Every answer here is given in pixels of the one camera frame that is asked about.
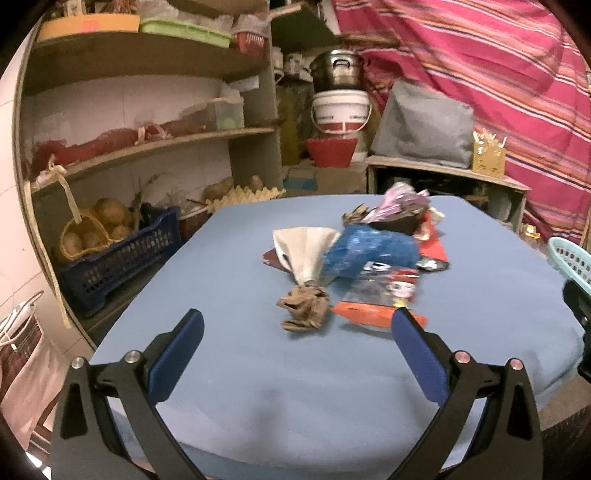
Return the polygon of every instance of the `blue table surface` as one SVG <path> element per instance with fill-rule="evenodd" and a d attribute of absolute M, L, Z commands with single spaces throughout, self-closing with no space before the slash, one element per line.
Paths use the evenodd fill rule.
<path fill-rule="evenodd" d="M 225 480 L 383 480 L 437 406 L 428 402 L 388 332 L 331 314 L 317 332 L 289 333 L 275 305 L 294 285 L 263 264 L 274 229 L 325 226 L 372 195 L 297 197 L 227 207 L 157 273 L 123 313 L 92 363 L 119 360 L 171 330 L 189 308 L 205 335 L 158 411 L 206 474 Z M 521 358 L 538 406 L 572 374 L 582 328 L 563 303 L 563 279 L 514 233 L 456 197 L 433 197 L 452 264 L 423 274 L 413 309 L 451 350 L 503 365 Z M 330 286 L 331 301 L 349 285 Z M 121 405 L 112 403 L 116 411 Z M 478 401 L 448 464 L 461 460 Z M 124 417 L 126 446 L 141 456 Z"/>

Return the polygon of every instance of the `blue basket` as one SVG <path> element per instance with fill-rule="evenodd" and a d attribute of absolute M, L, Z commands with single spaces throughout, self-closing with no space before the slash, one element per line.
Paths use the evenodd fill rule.
<path fill-rule="evenodd" d="M 84 317 L 98 312 L 106 295 L 157 261 L 167 260 L 181 247 L 178 207 L 141 207 L 139 232 L 58 270 L 60 287 L 75 311 Z"/>
<path fill-rule="evenodd" d="M 591 254 L 559 236 L 548 240 L 548 263 L 591 295 Z"/>

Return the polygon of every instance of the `blue plastic bag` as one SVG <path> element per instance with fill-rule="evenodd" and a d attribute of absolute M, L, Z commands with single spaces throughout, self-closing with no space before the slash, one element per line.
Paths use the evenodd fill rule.
<path fill-rule="evenodd" d="M 419 259 L 418 242 L 411 236 L 349 225 L 324 255 L 322 273 L 355 278 L 370 261 L 415 268 Z"/>

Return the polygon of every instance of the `pink striped fabric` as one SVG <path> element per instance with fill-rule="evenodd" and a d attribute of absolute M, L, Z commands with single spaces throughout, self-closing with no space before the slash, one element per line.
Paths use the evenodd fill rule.
<path fill-rule="evenodd" d="M 591 202 L 591 102 L 566 30 L 530 0 L 333 0 L 343 33 L 399 38 L 364 49 L 383 109 L 397 74 L 474 107 L 507 135 L 506 173 L 532 188 L 525 220 L 579 242 Z"/>

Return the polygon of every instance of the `gray bag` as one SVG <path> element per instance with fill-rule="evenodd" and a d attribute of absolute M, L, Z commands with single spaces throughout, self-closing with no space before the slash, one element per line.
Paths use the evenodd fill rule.
<path fill-rule="evenodd" d="M 469 168 L 472 107 L 399 80 L 394 83 L 372 150 L 376 155 Z"/>

